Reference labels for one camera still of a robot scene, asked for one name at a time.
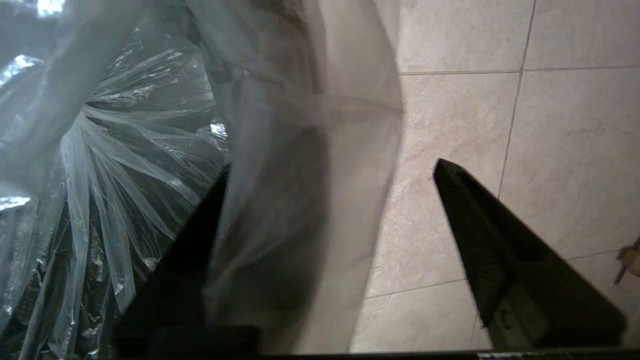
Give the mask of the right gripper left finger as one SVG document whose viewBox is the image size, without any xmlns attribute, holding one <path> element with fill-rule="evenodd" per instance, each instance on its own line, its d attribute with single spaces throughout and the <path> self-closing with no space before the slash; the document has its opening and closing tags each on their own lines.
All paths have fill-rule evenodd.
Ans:
<svg viewBox="0 0 640 360">
<path fill-rule="evenodd" d="M 203 288 L 230 167 L 217 180 L 114 329 L 115 353 L 257 353 L 255 326 L 208 323 Z"/>
</svg>

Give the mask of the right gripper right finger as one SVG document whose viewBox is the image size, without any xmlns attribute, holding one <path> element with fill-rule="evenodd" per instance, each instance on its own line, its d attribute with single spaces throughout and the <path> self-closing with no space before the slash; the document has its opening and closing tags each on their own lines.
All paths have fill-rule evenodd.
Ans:
<svg viewBox="0 0 640 360">
<path fill-rule="evenodd" d="M 626 318 L 466 169 L 433 178 L 495 350 L 618 347 Z"/>
</svg>

